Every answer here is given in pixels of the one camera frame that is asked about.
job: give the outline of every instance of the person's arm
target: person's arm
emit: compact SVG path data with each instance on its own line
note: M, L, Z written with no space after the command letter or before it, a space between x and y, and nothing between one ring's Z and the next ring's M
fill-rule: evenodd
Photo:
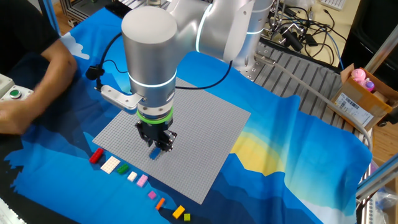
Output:
M77 69L75 58L60 40L55 41L41 55L50 65L43 80L34 89L34 94L26 99L35 116L40 116L68 88Z

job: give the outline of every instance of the blue lego brick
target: blue lego brick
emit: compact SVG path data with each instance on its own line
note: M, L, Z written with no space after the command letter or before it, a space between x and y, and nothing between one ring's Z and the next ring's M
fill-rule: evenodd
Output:
M149 157L151 158L151 159L153 159L153 160L155 160L156 159L156 157L160 154L160 149L157 147L157 148L155 148L153 151L152 151L152 153L149 155Z

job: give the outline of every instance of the metal pole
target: metal pole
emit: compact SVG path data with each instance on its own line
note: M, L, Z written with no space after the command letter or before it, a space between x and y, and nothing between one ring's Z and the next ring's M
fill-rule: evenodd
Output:
M373 174L358 185L356 198L364 200L373 192L398 176L398 154L380 166Z
M391 32L390 36L383 43L380 49L376 52L371 61L366 65L365 69L370 73L374 73L379 68L381 63L383 63L386 57L392 52L392 50L394 50L397 44L398 44L398 25Z
M284 18L285 7L286 7L286 3L284 2L284 5L282 6L282 12L281 12L280 18L279 18L279 21L281 23L282 23L282 19Z
M274 26L276 24L276 21L279 20L279 12L278 12L279 1L280 0L276 0L276 9L275 9L274 18L273 18L272 24L271 24L272 26Z

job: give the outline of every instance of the pink toy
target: pink toy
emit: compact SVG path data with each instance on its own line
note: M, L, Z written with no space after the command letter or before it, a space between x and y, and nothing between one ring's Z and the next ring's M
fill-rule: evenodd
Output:
M357 68L356 70L353 70L353 72L351 72L351 76L354 78L354 81L359 83L365 80L366 72L360 68Z
M151 192L149 192L148 196L150 199L153 200L156 197L156 193L154 191L151 191Z
M369 80L369 78L358 82L363 88L365 88L367 91L372 91L374 89L374 83Z
M141 178L138 180L137 185L142 187L142 186L144 186L145 182L147 182L147 180L148 180L148 177L143 174L141 176Z

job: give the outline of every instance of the blue fabric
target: blue fabric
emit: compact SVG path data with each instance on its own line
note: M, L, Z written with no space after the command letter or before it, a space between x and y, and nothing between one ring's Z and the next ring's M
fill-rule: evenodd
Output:
M371 153L351 133L299 112L297 96L275 96L233 69L208 91L249 111L251 117L239 137L242 147L234 147L202 205L151 176L140 188L127 180L129 173L106 174L100 166L112 156L109 152L98 164L90 164L98 148L93 138L120 110L104 101L94 90L95 82L82 74L99 63L120 31L121 20L103 9L63 37L78 55L79 71L59 106L22 137L23 149L6 157L13 169L23 167L10 186L15 192L80 223L178 223L182 221L172 213L179 205L191 214L192 223L355 222L355 189ZM67 44L72 39L75 44ZM71 49L79 44L80 52ZM107 58L127 70L121 38ZM177 76L206 86L227 68L215 58L192 52L178 66ZM118 73L112 63L104 69L104 84L129 91L126 74ZM245 148L245 141L256 147ZM246 156L255 159L256 153L264 154L260 159L265 162L252 166ZM132 165L129 170L145 174ZM148 198L151 190L157 200ZM164 206L157 211L162 197Z

